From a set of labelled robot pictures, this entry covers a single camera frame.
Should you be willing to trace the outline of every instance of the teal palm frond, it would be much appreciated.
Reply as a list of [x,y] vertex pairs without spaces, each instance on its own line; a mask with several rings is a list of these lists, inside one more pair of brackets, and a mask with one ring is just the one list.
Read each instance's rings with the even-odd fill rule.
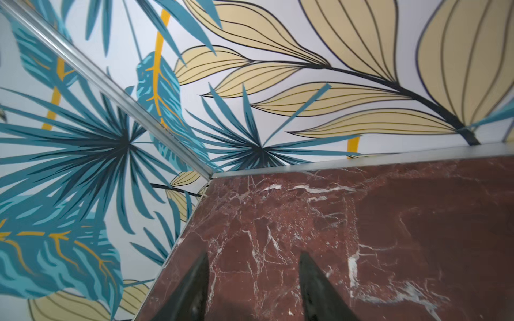
[[107,238],[100,215],[80,219],[81,205],[65,216],[64,201],[52,197],[45,211],[11,210],[32,195],[0,203],[0,294],[38,298],[73,288],[89,300],[107,304],[114,318],[123,295],[120,256]]
[[[63,0],[61,4],[61,16],[64,20],[68,16],[68,13],[75,0]],[[196,22],[194,17],[176,0],[155,0],[164,10],[169,12],[171,16],[176,19],[183,28],[190,33],[192,36],[200,40],[204,45],[209,47],[212,51],[211,42],[204,31]],[[159,14],[155,11],[149,0],[136,0],[139,8],[145,13],[148,19],[155,26],[157,31],[162,35],[164,40],[170,45],[171,49],[175,54],[182,59],[180,51],[178,50],[173,37],[169,33],[166,25],[162,22]],[[212,0],[201,0],[200,5],[206,10],[206,12],[221,26],[219,16],[216,12],[216,7],[212,3]],[[102,11],[102,39],[104,54],[107,55],[109,51],[109,43],[111,38],[111,20],[113,14],[113,0],[90,0],[89,9],[86,19],[86,40],[89,40],[95,27],[98,15]]]
[[16,184],[0,194],[0,203],[21,195],[36,186],[45,186],[26,200],[12,206],[8,211],[45,212],[47,207],[38,207],[43,199],[50,197],[51,205],[57,206],[67,200],[61,216],[80,208],[80,219],[87,217],[96,204],[96,215],[104,217],[113,197],[119,221],[128,233],[130,227],[125,205],[125,182],[131,186],[132,198],[137,210],[147,218],[153,218],[143,201],[141,187],[152,197],[164,203],[153,190],[143,169],[149,171],[163,184],[168,180],[157,169],[176,175],[176,171],[162,161],[133,144],[146,132],[138,123],[130,124],[129,117],[101,94],[101,102],[93,95],[86,80],[79,77],[79,83],[93,114],[62,82],[55,80],[62,96],[74,111],[45,102],[30,95],[12,91],[55,112],[66,122],[46,119],[8,106],[0,108],[13,114],[46,122],[60,131],[50,131],[21,125],[0,123],[0,132],[16,138],[0,138],[0,143],[54,148],[53,151],[0,158],[0,164],[27,163],[25,169],[0,177],[0,187]]
[[[33,7],[49,24],[70,40],[68,31],[48,0],[35,1]],[[66,86],[70,86],[77,80],[77,73],[57,54],[46,47],[10,15],[2,12],[1,9],[0,13],[3,13],[9,20],[12,33],[20,50],[23,68],[31,76],[49,88],[54,88],[52,74],[58,74],[62,77]]]
[[[210,161],[204,144],[199,141],[182,116],[180,85],[175,73],[164,58],[160,58],[160,63],[156,65],[154,54],[154,52],[151,52],[136,68],[138,77],[137,102],[183,145],[195,152],[204,163],[209,164]],[[191,170],[185,167],[184,163],[175,155],[171,155],[170,151],[160,148],[160,142],[156,141],[155,144],[161,154],[175,168],[183,172]]]
[[330,88],[329,85],[325,85],[321,88],[307,103],[305,103],[300,109],[289,117],[281,126],[274,131],[271,136],[268,137],[266,142],[261,143],[261,138],[253,112],[246,94],[246,90],[243,86],[243,110],[245,113],[246,126],[243,125],[232,113],[228,105],[223,99],[216,93],[211,87],[211,94],[214,98],[216,106],[223,113],[225,118],[237,128],[234,131],[227,127],[214,113],[209,104],[202,98],[204,109],[211,118],[212,122],[207,122],[199,117],[189,113],[194,119],[209,128],[211,131],[208,132],[199,128],[193,128],[200,134],[207,136],[210,139],[198,138],[202,143],[217,146],[220,148],[207,148],[207,152],[213,154],[221,154],[222,156],[212,159],[212,162],[224,162],[219,165],[218,168],[229,167],[231,171],[239,171],[242,169],[272,167],[281,165],[293,165],[309,163],[309,161],[294,157],[301,155],[315,155],[315,156],[354,156],[359,155],[358,153],[340,152],[337,150],[319,150],[319,149],[305,149],[305,147],[320,146],[324,144],[339,142],[351,138],[358,137],[359,135],[350,135],[342,137],[330,137],[330,138],[316,138],[297,142],[288,142],[283,144],[276,144],[267,146],[266,143],[278,133],[287,123],[294,119],[299,113],[305,110],[310,104],[312,104],[317,98],[319,98],[324,92]]

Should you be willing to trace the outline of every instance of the red marble floor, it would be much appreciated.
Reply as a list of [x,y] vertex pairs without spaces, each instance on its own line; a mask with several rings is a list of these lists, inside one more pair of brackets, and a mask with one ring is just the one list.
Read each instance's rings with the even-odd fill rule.
[[301,250],[362,321],[502,320],[514,301],[514,158],[214,179],[179,242],[136,320],[203,249],[206,320],[303,320]]

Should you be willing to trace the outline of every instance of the light blue leaf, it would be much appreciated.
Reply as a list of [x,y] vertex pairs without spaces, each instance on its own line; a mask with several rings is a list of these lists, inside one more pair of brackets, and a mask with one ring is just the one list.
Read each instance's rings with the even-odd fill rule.
[[61,17],[63,20],[66,20],[66,17],[68,17],[68,12],[74,2],[75,0],[63,0],[61,3]]
[[[154,73],[159,74],[155,88]],[[161,58],[160,64],[154,66],[154,53],[151,52],[137,66],[137,74],[136,97],[138,103],[184,146],[196,153],[204,163],[208,163],[209,157],[205,152],[204,145],[198,140],[182,116],[180,85],[166,60]]]
[[[9,211],[25,198],[0,205],[5,219],[2,229],[11,232],[10,242],[0,242],[0,294],[38,298],[74,288],[89,300],[105,302],[114,318],[123,278],[120,257],[107,238],[103,218],[60,218],[65,202],[26,216]],[[50,197],[39,201],[52,203]]]
[[177,20],[178,23],[180,23],[180,25],[183,26],[187,32],[200,40],[201,43],[206,45],[207,48],[211,49],[211,51],[216,55],[216,52],[214,51],[214,48],[212,48],[211,42],[207,35],[205,35],[204,31],[198,22],[196,22],[195,18],[180,3],[178,3],[176,0],[155,0],[155,2],[165,8],[166,11],[169,12],[169,14],[174,17],[175,20]]

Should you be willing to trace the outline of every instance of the blue palm leaf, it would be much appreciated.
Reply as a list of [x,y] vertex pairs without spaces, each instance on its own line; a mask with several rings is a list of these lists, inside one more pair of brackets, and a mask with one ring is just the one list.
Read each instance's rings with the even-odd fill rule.
[[152,22],[154,27],[157,29],[157,31],[162,35],[164,40],[170,45],[173,52],[180,58],[180,60],[185,64],[184,60],[182,59],[182,55],[180,54],[180,50],[178,50],[177,45],[175,44],[175,41],[171,37],[170,32],[168,31],[166,25],[164,22],[162,22],[161,18],[155,12],[154,8],[150,4],[148,0],[136,0],[137,4],[139,4],[139,7],[143,12],[146,14],[148,19]]
[[170,164],[172,164],[174,168],[181,172],[190,172],[193,170],[153,135],[150,135],[150,139],[154,143],[155,148],[159,151],[159,154],[161,154]]
[[[73,4],[73,1],[64,1],[61,5],[61,12],[63,19],[66,19],[68,11]],[[86,18],[86,40],[89,40],[93,28],[95,27],[98,14],[102,8],[102,39],[103,39],[103,52],[105,55],[109,52],[109,42],[111,39],[111,19],[113,15],[113,0],[90,0],[89,9]]]
[[211,16],[211,18],[216,22],[216,24],[223,29],[222,22],[219,20],[218,12],[216,11],[216,6],[212,0],[197,0],[198,4],[205,10],[205,12]]
[[[171,233],[170,227],[168,223],[166,223],[166,220],[164,217],[159,213],[155,212],[155,215],[159,219],[159,222],[161,223],[162,229],[164,230],[164,233],[166,234],[166,238],[168,239],[168,244],[170,245],[170,251],[173,248],[173,245],[175,244],[175,237],[173,237],[173,234]],[[161,242],[152,234],[152,232],[148,231],[146,228],[143,228],[144,232],[146,233],[148,239],[152,244],[155,246],[159,254],[153,252],[152,250],[149,250],[139,244],[135,244],[130,242],[130,244],[139,251],[142,255],[146,256],[153,262],[159,264],[160,266],[164,264],[166,261],[168,255],[170,254],[170,251],[166,250],[166,248],[162,245]]]
[[246,127],[234,116],[228,105],[219,97],[219,95],[211,88],[212,97],[225,115],[230,123],[236,127],[242,135],[237,134],[233,130],[230,130],[223,122],[216,116],[212,111],[211,107],[203,100],[204,109],[211,118],[212,123],[198,118],[197,116],[190,113],[190,115],[205,125],[209,129],[215,131],[217,134],[212,134],[202,129],[194,128],[200,134],[203,134],[210,139],[199,138],[202,143],[209,145],[218,146],[221,148],[208,148],[207,152],[213,154],[221,154],[214,159],[212,162],[226,162],[218,166],[218,169],[230,167],[231,171],[239,171],[242,169],[251,168],[262,168],[271,166],[281,166],[285,164],[303,164],[309,163],[309,161],[288,156],[290,155],[316,155],[316,156],[353,156],[358,153],[343,152],[338,150],[318,150],[318,149],[304,149],[304,147],[320,146],[323,144],[329,144],[339,142],[351,138],[358,137],[358,135],[350,135],[344,137],[333,137],[333,138],[322,138],[322,139],[310,139],[299,142],[288,142],[283,144],[276,144],[272,146],[266,146],[266,143],[278,133],[285,125],[305,110],[310,104],[319,99],[330,86],[326,84],[317,93],[310,98],[307,103],[300,107],[291,117],[289,117],[281,126],[279,126],[273,134],[271,134],[264,144],[261,144],[259,131],[257,129],[255,119],[253,117],[252,109],[246,90],[243,86],[243,111],[245,113]]
[[150,240],[150,242],[152,242],[152,244],[155,246],[157,251],[160,253],[160,255],[164,259],[166,259],[168,257],[168,251],[166,251],[166,249],[161,244],[161,242],[159,242],[159,240],[152,234],[152,232],[150,232],[146,228],[143,228],[143,230],[144,230],[146,236],[148,237],[148,239]]
[[186,195],[186,202],[187,202],[186,217],[189,220],[189,218],[191,217],[191,214],[193,214],[193,203],[191,202],[191,195],[189,195],[189,192],[184,191],[184,194]]
[[61,3],[61,17],[64,21],[66,21],[66,17],[68,17],[68,12],[71,9],[71,6],[75,0],[63,0]]
[[[53,183],[44,188],[45,195],[36,193],[13,206],[10,211],[34,210],[38,213],[44,213],[49,209],[46,207],[38,208],[38,204],[41,203],[36,201],[36,198],[53,194],[54,202],[50,204],[51,206],[57,206],[65,199],[69,200],[67,205],[63,207],[61,213],[63,216],[75,211],[81,203],[92,206],[97,202],[96,215],[104,216],[117,186],[118,218],[123,228],[128,233],[133,234],[124,205],[124,182],[128,172],[131,176],[131,190],[137,209],[142,215],[149,218],[152,216],[144,205],[139,186],[142,184],[156,200],[160,202],[163,202],[163,200],[153,191],[141,168],[144,167],[149,170],[163,183],[166,183],[167,180],[155,169],[156,167],[171,174],[176,175],[177,173],[160,160],[132,144],[135,139],[140,137],[144,129],[137,123],[133,123],[131,129],[128,116],[118,108],[116,108],[117,114],[115,114],[110,101],[106,97],[103,97],[103,104],[100,104],[93,95],[85,95],[90,99],[91,105],[97,104],[96,108],[102,108],[99,112],[100,117],[97,117],[88,111],[62,82],[57,84],[57,87],[76,112],[64,110],[30,95],[18,94],[54,111],[66,120],[67,122],[64,123],[44,119],[44,121],[62,131],[0,124],[0,132],[17,137],[16,139],[1,139],[0,141],[3,143],[22,143],[56,148],[44,154],[37,153],[0,159],[0,163],[41,161],[38,164],[0,177],[1,186],[15,184],[12,188],[0,194],[0,202],[8,201],[35,186],[57,179],[58,184]],[[82,88],[89,87],[86,83],[83,83]],[[5,108],[12,113],[43,121],[41,116],[11,107]],[[80,218],[87,217],[90,210],[91,208],[83,205],[80,210]]]
[[178,209],[177,204],[171,200],[168,199],[168,202],[171,206],[171,211],[173,213],[173,225],[175,226],[175,239],[178,238],[180,235],[180,210]]
[[159,222],[162,225],[162,229],[164,230],[164,234],[166,234],[166,239],[168,239],[168,244],[170,245],[170,249],[172,249],[173,245],[175,245],[175,238],[173,237],[173,234],[171,233],[170,226],[168,225],[168,223],[166,223],[166,220],[164,220],[164,217],[159,212],[155,212],[155,215],[159,219]]
[[159,254],[156,254],[155,252],[152,252],[151,250],[139,245],[139,244],[135,244],[135,243],[132,243],[130,242],[130,244],[136,249],[138,250],[142,255],[146,256],[147,258],[149,258],[150,260],[152,260],[153,262],[159,264],[160,266],[164,264],[164,260],[162,259],[162,257],[160,257]]
[[107,238],[105,224],[94,212],[79,220],[76,207],[63,217],[67,202],[50,206],[54,197],[42,196],[46,211],[12,209],[34,195],[0,203],[0,294],[38,298],[74,288],[90,300],[101,300],[114,319],[123,294],[118,251]]

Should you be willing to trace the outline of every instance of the yellow stem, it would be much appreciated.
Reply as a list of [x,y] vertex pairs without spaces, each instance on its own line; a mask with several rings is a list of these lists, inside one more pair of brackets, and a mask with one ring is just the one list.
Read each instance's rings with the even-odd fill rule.
[[52,233],[50,235],[48,235],[48,237],[52,238],[53,239],[53,242],[56,246],[56,251],[57,251],[57,254],[65,259],[66,261],[70,262],[71,264],[73,264],[76,268],[77,268],[77,271],[79,272],[82,272],[79,268],[79,265],[74,262],[73,260],[69,259],[68,257],[64,256],[64,254],[61,252],[61,244],[59,243],[59,240],[64,240],[64,241],[68,241],[69,240],[69,237],[65,236],[66,234],[70,233],[71,231],[68,231],[68,232],[64,232],[64,233]]
[[357,152],[357,149],[359,148],[359,139],[360,139],[360,137],[348,139],[348,149],[347,149],[348,152],[350,152],[350,153]]
[[22,248],[20,248],[20,245],[13,240],[6,239],[2,240],[2,242],[12,245],[16,249],[16,253],[18,254],[18,260],[22,264],[25,271],[27,271],[30,274],[34,274],[34,272],[32,272],[32,270],[25,264],[25,261],[23,260]]
[[[166,11],[161,11],[161,20],[164,22],[164,25],[167,26],[170,22],[171,15]],[[162,113],[160,111],[159,107],[159,93],[158,93],[158,85],[159,85],[159,75],[160,75],[160,60],[162,57],[162,46],[164,45],[164,38],[162,37],[162,34],[160,32],[157,33],[157,40],[155,41],[155,53],[154,53],[154,74],[152,77],[152,85],[154,88],[154,103],[155,108],[157,108],[157,113],[161,117],[162,120]]]
[[[61,57],[57,58],[57,70],[56,70],[56,72],[57,72],[57,75],[59,76],[59,79],[61,81],[63,81],[64,80],[64,76],[65,76],[65,73],[64,73],[64,60]],[[61,103],[61,93],[59,92],[57,87],[53,88],[53,94],[52,94],[51,103],[54,104],[54,105],[57,105],[57,106]],[[50,110],[46,114],[46,118],[48,118],[48,119],[55,120],[56,117],[57,117],[56,113],[53,112],[53,111],[50,111]],[[52,127],[53,127],[52,125],[44,123],[43,126],[41,127],[41,129],[52,130]]]

